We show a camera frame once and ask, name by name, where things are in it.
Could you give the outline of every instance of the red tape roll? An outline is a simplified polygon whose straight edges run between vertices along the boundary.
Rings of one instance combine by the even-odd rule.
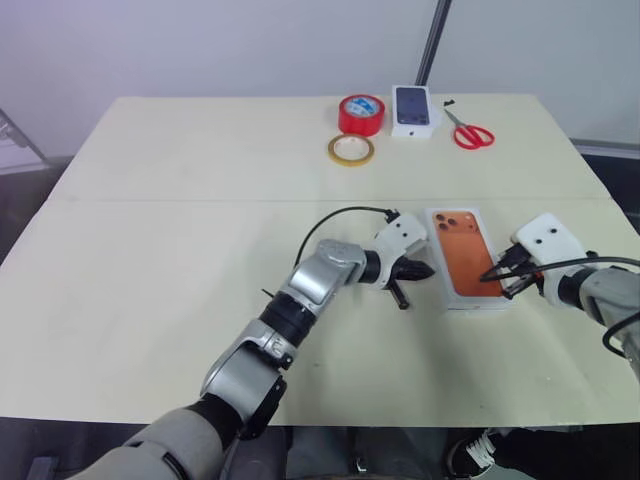
[[[371,95],[351,95],[340,102],[338,128],[343,133],[370,137],[380,131],[383,120],[384,103]]]

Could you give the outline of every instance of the masking tape roll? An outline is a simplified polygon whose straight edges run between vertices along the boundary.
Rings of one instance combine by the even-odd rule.
[[[329,157],[343,167],[360,167],[371,160],[375,149],[366,137],[355,134],[338,135],[329,142]]]

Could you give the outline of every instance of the white wall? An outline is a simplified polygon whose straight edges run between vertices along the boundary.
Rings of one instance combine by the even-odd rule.
[[[572,137],[639,143],[639,0],[455,0],[436,92],[532,92]],[[383,93],[435,0],[7,0],[0,107],[48,156],[117,96]]]

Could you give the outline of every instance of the tape roll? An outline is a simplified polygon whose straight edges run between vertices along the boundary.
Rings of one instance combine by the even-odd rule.
[[[338,128],[342,133],[370,137],[382,128],[384,103],[371,95],[351,95],[340,102],[339,110]]]
[[[338,135],[329,142],[329,157],[344,167],[359,167],[368,163],[375,149],[373,143],[362,135]]]

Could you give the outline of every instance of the beige table surface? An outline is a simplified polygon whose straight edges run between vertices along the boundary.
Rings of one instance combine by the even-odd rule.
[[[389,99],[383,97],[387,107]],[[123,98],[53,193],[55,199],[380,201],[430,198],[608,198],[530,95],[454,98],[460,119],[493,131],[467,151],[448,120],[431,139],[389,136],[361,168],[331,162],[339,97]]]
[[[197,396],[209,365],[264,308],[306,230],[334,202],[49,201],[0,269],[0,415],[148,422]],[[377,202],[475,206],[498,248],[552,211],[601,254],[640,240],[608,199]],[[373,214],[314,240],[366,243]],[[503,313],[441,308],[435,279],[344,289],[286,374],[274,423],[549,425],[640,419],[638,384],[603,330],[535,289]]]
[[[478,207],[498,248],[551,211],[602,254],[638,236],[538,101],[455,95],[496,144],[467,152],[373,138],[370,164],[328,160],[338,98],[117,101],[0,267],[0,415],[148,422],[194,400],[322,215],[369,203]],[[450,96],[436,97],[436,103]],[[314,238],[366,243],[372,214]],[[286,375],[274,422],[543,425],[638,420],[625,362],[579,311],[530,290],[504,313],[446,312],[435,279],[345,289]]]

